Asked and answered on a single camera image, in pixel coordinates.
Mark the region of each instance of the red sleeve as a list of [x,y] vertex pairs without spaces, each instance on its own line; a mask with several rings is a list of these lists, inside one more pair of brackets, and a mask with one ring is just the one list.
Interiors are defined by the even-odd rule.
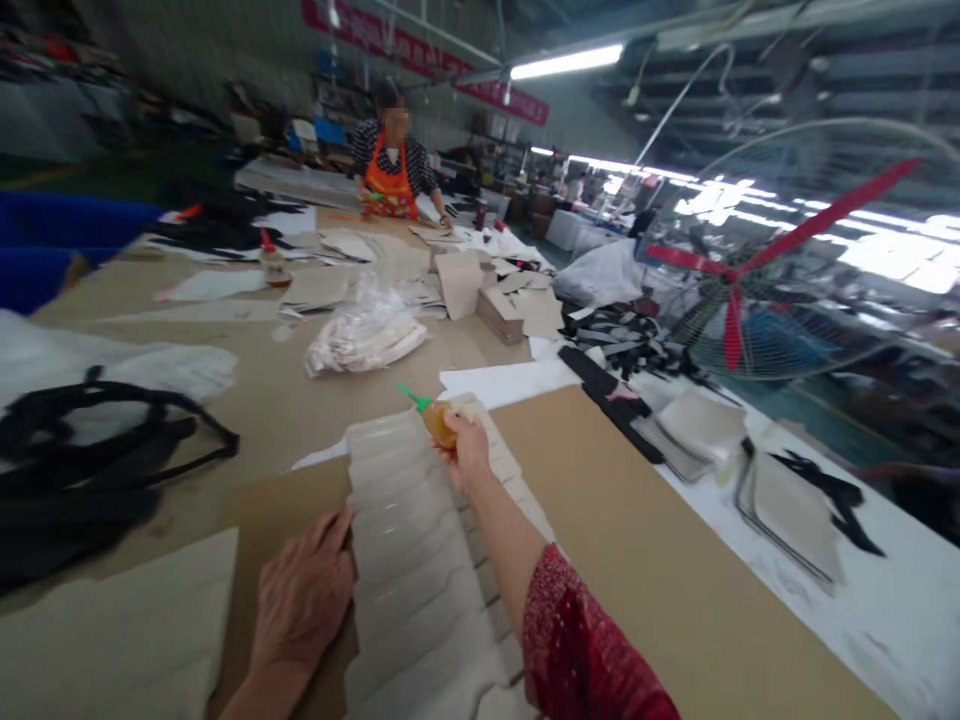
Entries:
[[533,573],[523,616],[527,697],[551,720],[675,720],[650,666],[556,545]]

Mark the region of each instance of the green nozzle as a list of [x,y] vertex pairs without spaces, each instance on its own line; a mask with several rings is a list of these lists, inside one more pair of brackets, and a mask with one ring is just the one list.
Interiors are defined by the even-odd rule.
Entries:
[[418,412],[418,413],[423,413],[423,411],[427,409],[427,405],[429,405],[430,403],[433,402],[433,400],[431,400],[430,398],[418,398],[416,395],[414,395],[412,392],[410,392],[409,390],[407,390],[407,389],[406,389],[403,385],[401,385],[400,383],[397,383],[397,387],[400,388],[400,391],[401,391],[404,395],[406,395],[407,397],[411,398],[411,399],[417,404],[417,412]]

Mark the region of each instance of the clear plastic bag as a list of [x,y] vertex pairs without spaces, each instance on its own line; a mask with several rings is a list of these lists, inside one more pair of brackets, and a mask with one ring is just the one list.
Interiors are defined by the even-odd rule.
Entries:
[[647,266],[634,260],[635,243],[633,238],[623,238],[578,258],[554,280],[557,297],[583,307],[603,307],[640,297]]
[[376,273],[364,272],[356,302],[334,311],[307,348],[307,374],[375,370],[409,355],[427,339],[415,315],[396,289],[381,287]]

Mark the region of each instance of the glue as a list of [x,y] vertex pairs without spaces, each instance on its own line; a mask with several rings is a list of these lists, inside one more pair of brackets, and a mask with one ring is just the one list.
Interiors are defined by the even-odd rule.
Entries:
[[399,383],[397,383],[397,387],[417,404],[417,412],[420,413],[423,424],[426,425],[427,431],[437,445],[444,450],[456,450],[457,434],[443,420],[444,412],[453,409],[450,403],[443,400],[433,401],[430,398],[419,398]]
[[293,275],[287,269],[287,261],[277,250],[277,246],[270,240],[266,228],[260,228],[260,239],[263,249],[260,251],[260,266],[263,268],[263,279],[270,287],[290,287]]

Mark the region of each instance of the red banner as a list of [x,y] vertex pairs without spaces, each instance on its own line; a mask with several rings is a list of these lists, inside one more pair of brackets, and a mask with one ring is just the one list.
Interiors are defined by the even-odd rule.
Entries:
[[[324,3],[324,7],[321,7],[316,0],[300,0],[304,22],[317,30],[330,32],[325,5]],[[334,31],[334,35],[338,39],[376,55],[387,56],[390,28],[386,20],[350,7],[339,0],[336,7],[340,16],[340,27]],[[463,75],[475,69],[470,63],[442,50],[434,50],[427,42],[399,28],[394,29],[393,32],[393,51],[405,68],[430,78],[442,75]],[[503,101],[507,84],[499,80],[469,85],[455,84],[454,87],[505,113],[541,127],[546,124],[547,116],[550,114],[550,106],[547,103],[517,88],[510,90],[510,104],[507,105]]]

